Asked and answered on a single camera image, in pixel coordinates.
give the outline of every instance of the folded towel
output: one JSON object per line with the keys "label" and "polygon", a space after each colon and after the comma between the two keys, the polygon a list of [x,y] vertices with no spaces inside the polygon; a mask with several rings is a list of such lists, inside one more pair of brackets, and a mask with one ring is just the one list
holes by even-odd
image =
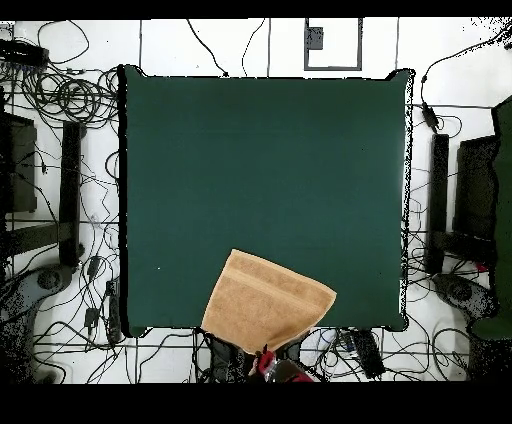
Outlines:
{"label": "folded towel", "polygon": [[254,354],[275,351],[316,325],[336,292],[287,268],[233,249],[201,328]]}

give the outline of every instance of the wire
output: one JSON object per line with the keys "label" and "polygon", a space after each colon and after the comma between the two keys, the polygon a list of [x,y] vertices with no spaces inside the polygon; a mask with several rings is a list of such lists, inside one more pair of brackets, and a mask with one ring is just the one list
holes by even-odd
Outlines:
{"label": "wire", "polygon": [[139,383],[142,381],[142,366],[143,366],[145,363],[149,362],[151,359],[153,359],[153,358],[157,355],[157,353],[158,353],[158,352],[160,352],[160,349],[162,348],[162,346],[164,345],[165,341],[166,341],[169,337],[192,337],[193,335],[194,335],[194,332],[192,332],[191,334],[173,334],[173,333],[171,333],[171,334],[167,334],[167,335],[162,339],[162,341],[160,342],[160,344],[158,345],[158,347],[157,347],[156,351],[155,351],[155,352],[154,352],[154,353],[153,353],[149,358],[145,359],[144,361],[142,361],[142,362],[140,363],[139,368],[138,368],[138,378],[137,378],[137,358],[138,358],[138,356],[137,356],[137,348],[138,348],[138,339],[137,339],[137,338],[135,338],[135,342],[136,342],[136,346],[137,346],[137,348],[136,348],[136,350],[135,350],[135,355],[136,355],[136,357],[135,357],[135,382],[136,382],[137,384],[139,384]]}
{"label": "wire", "polygon": [[[99,379],[98,380],[98,383],[99,381],[101,380],[101,377],[103,376],[103,374],[112,366],[114,365],[114,362],[116,361],[116,359],[119,357],[119,353],[121,352],[122,348],[119,349],[119,352],[116,352],[114,351],[114,353],[110,356],[108,356],[101,364],[98,365],[98,367],[91,373],[91,375],[89,375],[89,378],[87,379],[86,383],[85,384],[90,384],[92,383],[94,380],[96,379]],[[105,364],[110,361],[112,358],[114,358],[114,360],[112,361],[112,363],[108,366],[107,369],[105,369]],[[96,374],[96,372],[101,368],[103,367],[103,371],[98,375],[96,376],[95,378],[93,378],[93,375]]]}
{"label": "wire", "polygon": [[41,360],[40,360],[40,359],[38,359],[35,355],[33,356],[33,358],[34,358],[34,360],[35,360],[37,363],[39,363],[40,365],[47,365],[47,366],[49,366],[49,367],[57,368],[57,369],[61,370],[61,371],[62,371],[62,373],[63,373],[64,375],[62,376],[62,380],[60,381],[60,383],[59,383],[59,384],[63,384],[63,383],[64,383],[64,380],[66,380],[66,375],[67,375],[67,373],[66,373],[66,370],[65,370],[63,367],[61,367],[60,365],[50,364],[50,363],[47,363],[47,362],[41,361]]}
{"label": "wire", "polygon": [[76,331],[73,327],[71,327],[68,323],[66,322],[63,322],[63,321],[55,321],[54,323],[52,323],[47,329],[46,331],[41,334],[35,341],[34,341],[34,345],[37,345],[37,343],[47,335],[47,333],[55,326],[55,325],[62,325],[64,326],[65,328],[67,328],[68,330],[70,330],[71,332],[75,333],[75,335],[77,337],[80,337],[81,339],[83,339],[85,342],[89,343],[90,345],[94,346],[96,349],[100,349],[100,350],[106,350],[106,349],[110,349],[110,346],[109,345],[100,345],[100,344],[97,344],[97,343],[94,343],[92,340],[89,340],[87,337],[85,337],[84,335],[80,334],[78,331]]}
{"label": "wire", "polygon": [[208,53],[210,53],[210,55],[212,56],[212,59],[213,59],[213,63],[215,63],[215,66],[220,70],[222,71],[222,75],[224,77],[229,77],[229,74],[220,67],[220,65],[217,63],[217,59],[215,59],[215,55],[213,54],[213,52],[210,50],[210,48],[203,43],[203,41],[199,38],[199,36],[196,34],[195,30],[194,30],[194,27],[192,26],[192,24],[190,23],[190,19],[186,19],[187,23],[188,23],[188,26],[190,27],[190,30],[192,31],[192,34],[194,34],[194,37],[196,37],[196,40],[199,41],[199,43],[208,51]]}
{"label": "wire", "polygon": [[117,87],[114,84],[116,69],[101,72],[96,83],[75,76],[70,68],[64,72],[50,63],[44,73],[24,72],[3,78],[0,74],[0,83],[10,82],[17,87],[19,91],[13,91],[13,95],[22,94],[30,107],[14,106],[35,110],[52,131],[60,126],[52,125],[48,120],[71,120],[88,124],[91,128],[102,128],[114,120],[117,115]]}
{"label": "wire", "polygon": [[247,42],[247,46],[245,46],[245,51],[244,51],[244,54],[242,55],[242,69],[244,70],[244,74],[245,76],[247,76],[247,72],[245,71],[245,67],[244,67],[244,58],[245,58],[245,54],[247,53],[247,49],[249,48],[249,45],[251,44],[251,41],[252,41],[252,37],[254,37],[254,34],[256,34],[258,32],[258,30],[263,26],[263,24],[265,23],[265,20],[267,18],[263,18],[263,20],[261,21],[261,24],[259,24],[258,28],[256,28],[253,33],[251,34],[251,37],[249,38],[249,41]]}
{"label": "wire", "polygon": [[457,137],[460,134],[460,132],[462,131],[462,120],[458,116],[455,116],[455,115],[438,115],[438,116],[442,117],[442,118],[455,118],[459,121],[459,130],[454,135],[450,135],[449,138]]}
{"label": "wire", "polygon": [[[39,45],[39,47],[42,47],[41,46],[41,31],[43,29],[47,28],[50,25],[57,24],[57,23],[60,23],[60,22],[65,22],[65,21],[53,21],[53,22],[48,22],[48,23],[46,23],[44,25],[41,25],[41,27],[37,31],[37,44]],[[77,24],[75,24],[73,21],[68,20],[68,22],[72,23],[82,33],[82,35],[84,36],[85,42],[87,43],[87,47],[82,52],[78,53],[76,56],[73,56],[70,59],[66,59],[66,60],[63,60],[61,62],[51,61],[51,63],[53,63],[54,65],[62,65],[64,63],[71,62],[72,60],[79,58],[80,56],[85,54],[87,52],[87,50],[89,50],[89,46],[90,46],[89,45],[89,39],[87,38],[87,35],[85,35],[84,30],[82,28],[80,28]]]}
{"label": "wire", "polygon": [[130,378],[130,373],[128,371],[128,352],[127,347],[124,347],[124,361],[125,361],[125,368],[126,368],[126,377],[128,378],[128,383],[133,384],[132,380]]}
{"label": "wire", "polygon": [[468,339],[469,341],[471,341],[471,339],[470,339],[470,337],[469,337],[466,333],[464,333],[463,331],[461,331],[461,330],[459,330],[459,329],[457,329],[457,328],[451,328],[451,327],[449,327],[449,328],[444,328],[444,329],[442,329],[442,330],[437,331],[437,332],[434,334],[434,336],[432,337],[432,354],[433,354],[433,358],[434,358],[434,364],[435,364],[435,366],[436,366],[436,368],[437,368],[437,371],[439,371],[439,374],[441,374],[441,376],[443,377],[443,379],[444,379],[444,380],[446,380],[446,381],[449,381],[448,377],[446,377],[446,375],[445,375],[445,374],[443,373],[443,371],[441,370],[441,367],[440,367],[440,365],[439,365],[439,358],[437,357],[437,355],[438,355],[438,352],[437,352],[437,351],[439,351],[439,352],[440,352],[440,353],[445,357],[445,359],[448,359],[448,358],[446,357],[446,355],[445,355],[444,353],[442,353],[439,349],[437,349],[437,348],[436,348],[436,340],[437,340],[437,338],[438,338],[441,334],[446,333],[447,331],[453,331],[453,332],[455,332],[455,333],[458,333],[458,334],[460,334],[460,335],[464,336],[464,337],[465,337],[466,339]]}
{"label": "wire", "polygon": [[64,343],[61,347],[59,347],[59,349],[57,349],[55,352],[53,352],[50,356],[48,356],[46,359],[45,359],[45,362],[48,361],[50,358],[52,358],[56,353],[59,353],[62,348],[64,348],[65,346],[67,346],[69,343],[71,343],[73,341],[73,339],[77,336],[77,334],[80,334],[80,332],[83,330],[83,328],[77,332],[73,337],[71,337],[66,343]]}
{"label": "wire", "polygon": [[[21,164],[21,166],[23,166],[23,167],[30,167],[30,168],[42,168],[42,165],[30,165],[30,164],[25,164],[25,163]],[[109,183],[108,181],[98,180],[96,177],[84,174],[83,172],[77,171],[76,169],[62,168],[60,166],[53,166],[53,165],[46,165],[46,168],[64,169],[65,171],[76,172],[76,173],[80,174],[81,176],[86,177],[87,179],[89,179],[90,181],[93,181],[95,183],[101,183],[101,184],[107,184],[107,185],[113,185],[113,186],[116,185],[115,183]]]}
{"label": "wire", "polygon": [[466,47],[465,49],[462,49],[461,51],[457,52],[457,53],[454,53],[450,56],[446,56],[446,57],[443,57],[441,59],[438,59],[436,60],[434,63],[432,63],[426,70],[425,74],[423,75],[423,77],[421,78],[421,91],[420,91],[420,95],[421,95],[421,101],[422,103],[426,103],[425,102],[425,99],[423,98],[423,87],[425,85],[425,82],[427,81],[427,75],[428,73],[430,72],[430,70],[432,69],[433,66],[437,65],[438,63],[441,63],[445,60],[448,60],[448,59],[452,59],[452,58],[455,58],[457,56],[460,56],[461,54],[464,54],[464,53],[467,53],[469,51],[473,51],[473,50],[476,50],[480,47],[483,47],[485,45],[488,45],[488,44],[492,44],[492,43],[495,43],[497,41],[501,41],[500,38],[502,38],[503,36],[507,36],[507,32],[510,31],[510,28],[512,26],[512,20],[508,21],[504,26],[503,28],[501,29],[501,31],[499,31],[494,37],[491,37],[489,40],[487,41],[483,41],[481,43],[477,43],[477,44],[473,44],[472,46],[469,46],[469,47]]}

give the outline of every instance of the cable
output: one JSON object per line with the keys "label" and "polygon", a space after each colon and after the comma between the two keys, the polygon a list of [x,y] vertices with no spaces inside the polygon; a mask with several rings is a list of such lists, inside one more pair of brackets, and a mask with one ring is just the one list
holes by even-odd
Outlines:
{"label": "cable", "polygon": [[64,375],[62,376],[62,380],[60,381],[60,383],[59,383],[59,384],[63,384],[63,383],[64,383],[64,380],[66,380],[66,375],[67,375],[67,373],[66,373],[66,370],[65,370],[63,367],[61,367],[60,365],[50,364],[50,363],[47,363],[47,362],[41,361],[41,360],[40,360],[40,359],[38,359],[35,355],[33,355],[33,358],[34,358],[34,360],[35,360],[37,363],[39,363],[40,365],[47,365],[47,366],[49,366],[49,367],[57,368],[57,369],[61,370],[61,371],[62,371],[62,373],[63,373]]}
{"label": "cable", "polygon": [[[98,367],[89,375],[89,378],[87,379],[86,383],[85,384],[90,384],[92,383],[94,380],[96,379],[99,379],[98,382],[101,380],[101,377],[103,376],[103,374],[112,366],[114,365],[114,362],[116,361],[116,359],[119,357],[119,353],[121,352],[122,349],[119,350],[119,352],[115,352],[108,356],[101,364],[98,365]],[[109,367],[107,369],[105,369],[105,364],[110,361],[112,358],[114,358],[114,360],[112,361],[112,363],[109,365]],[[92,378],[92,376],[94,374],[96,374],[96,372],[101,368],[103,367],[103,371],[95,378]]]}
{"label": "cable", "polygon": [[446,57],[443,57],[441,59],[438,59],[436,60],[434,63],[432,63],[426,70],[425,74],[423,75],[423,77],[421,78],[421,91],[420,91],[420,95],[421,95],[421,101],[422,103],[426,104],[425,102],[425,99],[423,98],[423,87],[425,85],[425,82],[427,81],[427,75],[428,73],[430,72],[430,69],[432,69],[433,66],[437,65],[438,63],[441,63],[445,60],[448,60],[448,59],[452,59],[452,58],[455,58],[461,54],[464,54],[464,53],[467,53],[469,51],[472,51],[472,50],[475,50],[475,49],[478,49],[480,47],[483,47],[485,45],[488,45],[488,44],[492,44],[494,42],[499,42],[501,41],[500,38],[503,37],[504,35],[506,36],[507,35],[507,31],[510,31],[510,28],[512,26],[512,20],[508,21],[504,26],[503,28],[501,29],[501,31],[499,31],[494,37],[490,38],[489,40],[487,41],[483,41],[481,43],[477,43],[477,44],[474,44],[472,46],[469,46],[469,47],[466,47],[465,49],[462,49],[461,51],[457,52],[457,53],[454,53],[450,56],[446,56]]}
{"label": "cable", "polygon": [[[48,125],[50,130],[55,136],[55,139],[59,142],[59,144],[62,146],[62,142],[57,136],[55,130],[61,129],[61,124],[54,124],[52,121],[61,122],[61,121],[79,121],[83,124],[86,124],[88,128],[102,128],[107,122],[111,126],[114,133],[116,133],[116,130],[114,128],[114,125],[112,124],[112,121],[116,122],[114,117],[117,115],[117,108],[116,108],[116,101],[117,101],[117,85],[115,83],[116,78],[116,68],[112,68],[108,71],[101,71],[99,69],[60,69],[57,67],[58,64],[64,64],[69,61],[72,61],[73,59],[76,59],[77,57],[82,56],[89,48],[89,40],[85,34],[85,32],[73,21],[70,21],[72,25],[74,25],[76,28],[79,29],[79,31],[84,36],[84,39],[86,41],[87,47],[80,52],[78,55],[69,58],[67,60],[63,60],[60,62],[50,62],[48,65],[48,68],[45,72],[36,74],[32,72],[22,72],[22,71],[9,71],[9,72],[3,72],[3,70],[0,70],[0,83],[1,84],[11,84],[12,92],[10,94],[10,98],[13,98],[13,96],[17,95],[23,95],[25,99],[27,100],[29,106],[31,107],[24,107],[19,106],[22,109],[27,110],[35,110],[41,120]],[[42,32],[44,32],[44,28],[47,28],[57,22],[49,22],[44,25],[42,25],[39,28],[38,31],[38,45],[41,45],[41,36]],[[31,41],[23,41],[28,42],[29,44],[35,44]],[[85,74],[86,72],[98,72],[99,76],[96,83],[90,82],[85,79],[81,79],[80,75]],[[17,164],[21,164],[21,166],[33,166],[34,168],[42,168],[43,173],[46,172],[46,170],[51,167],[55,169],[59,169],[59,166],[46,166],[45,161],[41,155],[41,153],[52,157],[54,160],[59,160],[56,156],[50,155],[47,152],[44,152],[41,150],[37,145],[35,145],[36,151],[35,153],[31,155],[38,155],[41,160],[41,165],[29,165],[26,163],[23,163],[26,159],[28,159],[29,155],[25,156],[21,160],[18,161]],[[55,335],[58,334],[60,331],[64,330],[66,328],[66,325],[69,329],[76,332],[76,330],[72,329],[72,327],[69,326],[69,324],[75,319],[75,317],[78,315],[79,311],[82,308],[82,305],[85,304],[91,304],[92,306],[96,307],[100,311],[100,318],[103,321],[103,325],[107,326],[107,320],[105,317],[104,312],[104,305],[105,305],[105,296],[101,296],[101,290],[102,288],[97,287],[97,283],[99,282],[99,278],[103,275],[104,272],[108,271],[108,268],[110,267],[110,274],[111,278],[113,278],[113,267],[111,264],[111,260],[118,260],[119,258],[119,249],[113,244],[114,238],[113,235],[115,233],[112,232],[112,226],[110,219],[110,211],[105,205],[105,199],[108,195],[108,186],[116,186],[116,189],[119,188],[118,185],[118,179],[116,177],[116,169],[117,169],[117,162],[118,158],[115,159],[115,165],[114,165],[114,183],[102,181],[97,179],[96,175],[92,170],[89,168],[89,166],[84,162],[83,156],[81,160],[83,166],[85,166],[87,169],[89,169],[90,174],[81,173],[81,183],[80,188],[82,189],[85,184],[89,182],[95,182],[97,185],[102,187],[105,190],[105,195],[102,198],[102,205],[105,208],[107,212],[107,218],[100,223],[100,225],[104,225],[102,237],[100,238],[100,246],[98,247],[98,250],[96,251],[96,258],[99,258],[100,260],[100,269],[96,275],[95,278],[93,278],[91,281],[87,282],[84,275],[84,269],[81,270],[80,276],[79,276],[79,290],[76,295],[72,297],[71,300],[68,300],[66,302],[61,302],[59,304],[53,305],[50,308],[44,309],[42,311],[48,311],[51,310],[57,306],[61,306],[63,304],[67,304],[75,300],[77,297],[81,297],[80,304],[78,305],[78,308],[76,309],[76,312],[71,317],[68,323],[62,323],[62,328],[58,330],[57,332],[50,333],[52,329],[55,327],[56,324],[59,322],[53,323],[51,326],[48,327],[48,329],[42,334],[34,337],[34,341],[37,344],[42,337],[46,337],[49,335]],[[108,164],[109,162],[106,162],[106,169],[107,174],[111,174],[108,171]],[[53,211],[51,210],[51,206],[46,199],[45,193],[39,188],[34,187],[35,190],[39,191],[42,197],[45,199],[47,206],[50,210],[50,214],[52,215],[52,218],[55,220],[55,215],[53,214]],[[89,222],[91,223],[91,227],[95,228],[97,223],[93,223],[92,219],[90,217],[90,214],[85,209],[85,203],[83,199],[83,193],[80,192],[80,201],[82,208],[84,209],[84,213],[86,214]],[[93,246],[91,247],[91,252],[89,255],[89,258],[86,260],[84,265],[86,266],[87,263],[93,258],[94,248],[96,247],[96,234],[93,230]],[[103,246],[103,243],[107,246],[107,248],[112,252],[109,256],[103,255],[100,256],[99,252],[101,247]],[[49,251],[50,249],[53,249],[55,246],[50,246],[49,248],[37,253],[34,255],[27,266],[21,271],[23,273],[26,269],[28,269],[33,260],[40,254]],[[6,293],[8,291],[12,290],[13,287],[19,282],[19,277],[22,275],[20,272],[17,274],[14,274],[14,270],[9,277],[9,280],[7,280],[7,285],[2,287],[1,290],[1,301],[5,299],[4,296],[6,296]],[[83,287],[80,287],[80,284],[83,279]],[[101,299],[101,302],[98,306],[97,298],[98,296]],[[18,319],[21,315],[26,313],[27,311],[22,312],[21,314],[18,314],[16,317],[11,317],[11,320]],[[110,359],[108,358],[108,352],[109,350],[112,350],[113,346],[109,345],[99,345],[95,343],[95,339],[98,335],[98,329],[96,331],[96,334],[93,337],[93,340],[90,339],[84,339],[86,342],[86,346],[90,346],[90,348],[87,349],[87,351],[92,351],[101,348],[102,350],[106,350],[107,357],[105,361],[103,361],[102,365],[98,367],[98,369],[95,371],[95,374],[91,375],[90,381],[91,382],[100,382],[102,376],[105,374],[105,372],[112,366],[113,362],[115,362],[115,359],[117,356],[111,356]],[[52,355],[56,354],[62,354],[65,352],[60,352],[61,349],[58,349],[57,352],[53,352]]]}
{"label": "cable", "polygon": [[135,350],[135,383],[139,384],[141,381],[142,381],[142,365],[144,365],[145,363],[147,363],[148,361],[150,361],[151,359],[153,359],[156,354],[158,352],[160,352],[160,349],[162,348],[162,346],[164,345],[165,341],[169,338],[169,337],[192,337],[194,335],[194,332],[192,332],[191,334],[167,334],[163,339],[162,341],[160,342],[160,344],[158,345],[156,351],[147,359],[145,359],[144,361],[142,361],[139,365],[139,368],[138,368],[138,378],[137,378],[137,358],[138,358],[138,338],[135,338],[135,342],[136,342],[136,350]]}
{"label": "cable", "polygon": [[124,347],[124,361],[125,361],[125,368],[126,368],[126,377],[128,378],[128,383],[133,384],[132,380],[130,378],[130,373],[128,371],[128,351],[127,351],[127,349],[128,348],[125,346]]}
{"label": "cable", "polygon": [[[436,349],[437,349],[437,348],[436,348],[436,340],[437,340],[437,338],[439,337],[439,335],[441,335],[442,333],[445,333],[445,332],[447,332],[447,331],[453,331],[453,332],[455,332],[455,333],[458,333],[458,334],[460,334],[460,335],[464,336],[464,337],[465,337],[466,339],[468,339],[469,341],[471,341],[471,339],[470,339],[470,337],[469,337],[466,333],[464,333],[463,331],[461,331],[461,330],[459,330],[459,329],[457,329],[457,328],[451,328],[451,327],[449,327],[449,328],[444,328],[444,329],[442,329],[442,330],[437,331],[437,332],[434,334],[434,336],[432,337],[432,355],[433,355],[433,358],[434,358],[434,364],[435,364],[435,366],[436,366],[436,368],[437,368],[437,371],[439,371],[439,374],[441,374],[441,376],[443,377],[443,379],[444,379],[444,380],[446,380],[446,381],[449,381],[448,377],[446,377],[446,375],[443,373],[443,371],[441,371],[441,367],[440,367],[440,365],[439,365],[439,359],[438,359],[438,357],[437,357],[438,352],[436,351]],[[445,355],[443,352],[441,352],[439,349],[437,349],[437,350],[439,351],[439,353],[441,353],[441,354],[445,357],[445,359],[448,359],[448,358],[446,357],[446,355]]]}
{"label": "cable", "polygon": [[252,37],[254,37],[254,34],[256,34],[258,32],[258,30],[263,26],[263,24],[265,23],[265,20],[267,18],[263,18],[263,20],[261,21],[261,24],[259,24],[258,28],[256,28],[253,33],[251,34],[251,37],[249,38],[249,41],[247,42],[247,46],[245,46],[245,51],[244,51],[244,54],[242,55],[242,69],[244,70],[244,74],[245,76],[247,76],[247,72],[245,72],[245,67],[244,67],[244,58],[245,58],[245,54],[247,53],[247,49],[249,48],[249,45],[251,44],[251,41],[252,41]]}
{"label": "cable", "polygon": [[111,158],[113,158],[115,155],[117,155],[117,157],[119,157],[119,150],[116,150],[115,152],[111,153],[110,155],[108,155],[107,159],[105,160],[105,172],[108,174],[108,176],[110,178],[112,178],[113,180],[116,181],[116,184],[117,184],[117,181],[118,181],[118,178],[114,175],[115,174],[115,171],[114,171],[114,174],[112,174],[109,169],[108,169],[108,162],[110,161]]}
{"label": "cable", "polygon": [[[29,164],[25,164],[25,163],[22,163],[21,166],[27,167],[27,168],[28,167],[30,167],[30,168],[42,168],[41,165],[29,165]],[[46,168],[64,169],[65,171],[76,172],[76,173],[80,174],[81,176],[86,177],[86,178],[88,178],[91,181],[94,181],[95,183],[101,183],[101,184],[107,184],[107,185],[113,185],[113,186],[116,185],[115,183],[109,183],[108,181],[98,180],[97,178],[95,178],[95,177],[93,177],[91,175],[84,174],[83,172],[77,171],[76,169],[62,168],[60,166],[53,166],[53,165],[46,165]]]}
{"label": "cable", "polygon": [[[53,22],[48,22],[46,24],[43,24],[41,25],[41,27],[39,28],[39,30],[37,31],[37,44],[39,45],[39,47],[42,47],[41,46],[41,31],[48,27],[49,25],[53,25],[53,24],[56,24],[56,23],[59,23],[59,22],[65,22],[65,21],[53,21]],[[87,43],[87,47],[80,53],[78,53],[76,56],[73,56],[72,58],[70,59],[66,59],[66,60],[63,60],[61,62],[55,62],[55,61],[50,61],[51,63],[53,63],[54,65],[62,65],[64,63],[68,63],[68,62],[71,62],[72,60],[74,59],[77,59],[79,58],[80,56],[82,56],[83,54],[85,54],[87,52],[87,50],[89,50],[89,39],[87,38],[87,35],[85,35],[85,32],[82,28],[80,28],[77,24],[75,24],[73,21],[71,20],[68,20],[68,22],[72,23],[76,28],[78,28],[78,30],[82,33],[82,35],[84,36],[84,39],[85,39],[85,42]]]}
{"label": "cable", "polygon": [[53,352],[50,356],[48,356],[48,357],[45,359],[45,362],[46,362],[46,361],[48,361],[50,358],[52,358],[56,353],[59,353],[59,352],[62,350],[62,348],[63,348],[64,346],[67,346],[67,345],[68,345],[68,343],[71,343],[71,341],[73,341],[73,339],[77,336],[77,334],[80,334],[80,332],[81,332],[82,330],[83,330],[83,328],[82,328],[79,332],[77,332],[73,337],[71,337],[71,338],[70,338],[66,343],[64,343],[61,347],[59,347],[59,349],[57,349],[57,350],[56,350],[55,352]]}
{"label": "cable", "polygon": [[110,349],[110,346],[109,345],[100,345],[100,344],[97,344],[97,343],[94,343],[92,340],[89,340],[87,337],[85,337],[84,335],[80,334],[78,331],[76,331],[73,327],[71,327],[68,323],[66,322],[63,322],[63,321],[55,321],[54,323],[52,323],[47,329],[46,331],[41,334],[35,341],[34,341],[34,345],[37,345],[37,343],[47,335],[47,333],[57,324],[60,324],[62,326],[64,326],[65,328],[69,329],[71,332],[75,333],[75,335],[77,337],[80,337],[81,339],[83,339],[84,341],[88,342],[90,345],[94,346],[96,349],[100,349],[100,350],[106,350],[106,349]]}
{"label": "cable", "polygon": [[455,116],[455,115],[438,115],[438,116],[442,117],[442,118],[455,118],[459,121],[459,130],[454,135],[450,135],[449,138],[457,137],[460,134],[460,132],[462,131],[462,120],[458,116]]}
{"label": "cable", "polygon": [[213,59],[213,63],[215,63],[215,66],[220,70],[222,71],[222,76],[224,77],[229,77],[229,74],[220,67],[220,65],[217,63],[217,59],[215,59],[215,55],[213,54],[213,52],[210,50],[210,48],[203,43],[203,41],[199,38],[199,36],[196,34],[195,30],[194,30],[194,27],[192,26],[192,24],[190,23],[190,19],[186,19],[187,23],[188,23],[188,26],[190,27],[190,30],[192,31],[192,34],[194,34],[194,37],[196,37],[196,40],[199,41],[199,43],[208,51],[208,53],[210,53],[210,55],[212,56],[212,59]]}
{"label": "cable", "polygon": [[[427,365],[424,367],[424,369],[423,369],[422,371],[407,371],[407,372],[410,372],[410,373],[412,373],[412,374],[424,374],[424,373],[428,373],[428,374],[430,374],[430,376],[431,376],[435,381],[437,381],[437,378],[435,378],[435,377],[434,377],[434,375],[433,375],[430,371],[428,371],[428,368],[429,368],[429,366],[430,366],[430,361],[429,361],[430,337],[429,337],[429,335],[428,335],[428,332],[427,332],[427,330],[425,330],[425,328],[424,328],[424,327],[423,327],[423,326],[422,326],[422,325],[421,325],[417,320],[415,320],[411,315],[407,314],[407,316],[408,316],[410,319],[412,319],[412,320],[413,320],[413,321],[418,325],[418,327],[420,327],[420,328],[421,328],[421,330],[425,333],[425,336],[426,336],[426,338],[427,338],[427,342],[425,343],[425,346],[426,346],[426,348],[427,348],[427,352],[426,352],[426,355],[425,355],[425,356],[426,356],[426,358],[427,358]],[[400,346],[400,349],[403,349],[405,352],[407,352],[407,350],[406,350],[406,349],[404,349],[404,348],[402,347],[402,345],[398,342],[398,340],[395,338],[395,335],[394,335],[394,334],[391,334],[391,336],[392,336],[392,337],[393,337],[393,339],[395,340],[396,344],[398,344],[398,346]],[[423,364],[418,360],[418,358],[416,358],[416,356],[415,356],[415,355],[410,354],[409,352],[407,352],[407,353],[408,353],[410,356],[412,356],[412,357],[413,357],[413,358],[414,358],[414,359],[415,359],[415,360],[416,360],[416,361],[417,361],[421,366],[423,366]]]}

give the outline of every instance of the black device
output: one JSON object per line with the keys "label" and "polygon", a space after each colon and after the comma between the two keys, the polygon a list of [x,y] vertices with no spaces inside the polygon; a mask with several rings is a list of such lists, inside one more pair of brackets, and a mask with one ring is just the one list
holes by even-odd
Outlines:
{"label": "black device", "polygon": [[366,378],[375,378],[385,372],[379,348],[370,330],[350,332],[361,368]]}
{"label": "black device", "polygon": [[44,71],[48,50],[18,40],[0,40],[0,66],[26,71]]}
{"label": "black device", "polygon": [[119,278],[107,283],[108,328],[107,340],[115,345],[121,341],[121,315],[119,313]]}
{"label": "black device", "polygon": [[494,297],[480,284],[455,274],[436,274],[432,281],[441,300],[460,309],[466,321],[488,317],[496,312]]}
{"label": "black device", "polygon": [[13,172],[6,187],[7,212],[34,212],[37,198],[34,190],[34,143],[37,139],[34,121],[5,113],[4,118],[10,127],[10,143],[5,146],[10,155]]}
{"label": "black device", "polygon": [[80,221],[80,144],[81,139],[86,134],[85,126],[76,122],[63,123],[59,222],[6,231],[5,214],[9,212],[6,206],[10,202],[12,203],[12,199],[20,196],[20,194],[13,193],[13,189],[15,190],[18,186],[18,184],[12,183],[13,178],[20,178],[21,182],[27,185],[30,185],[30,181],[24,181],[23,174],[16,171],[16,163],[12,160],[10,151],[5,147],[13,144],[12,133],[14,127],[11,126],[12,119],[10,116],[6,118],[6,114],[2,111],[0,111],[0,115],[2,115],[0,116],[0,126],[3,127],[0,130],[0,149],[3,151],[0,153],[0,157],[3,160],[0,162],[0,179],[3,180],[1,187],[3,190],[0,195],[2,200],[0,219],[3,220],[3,225],[0,225],[0,259],[5,260],[10,256],[59,243],[60,263],[76,268],[79,257],[83,253],[78,236]]}

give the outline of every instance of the green cloth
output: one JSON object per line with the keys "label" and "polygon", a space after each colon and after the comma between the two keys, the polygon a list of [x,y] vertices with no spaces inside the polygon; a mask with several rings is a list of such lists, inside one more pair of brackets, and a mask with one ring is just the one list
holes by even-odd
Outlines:
{"label": "green cloth", "polygon": [[494,240],[498,261],[491,284],[499,302],[498,314],[476,321],[471,327],[475,335],[486,340],[512,339],[512,97],[492,111],[499,136],[499,149],[494,159],[498,180]]}
{"label": "green cloth", "polygon": [[200,325],[236,248],[335,290],[320,325],[403,328],[408,71],[389,81],[125,74],[131,327]]}

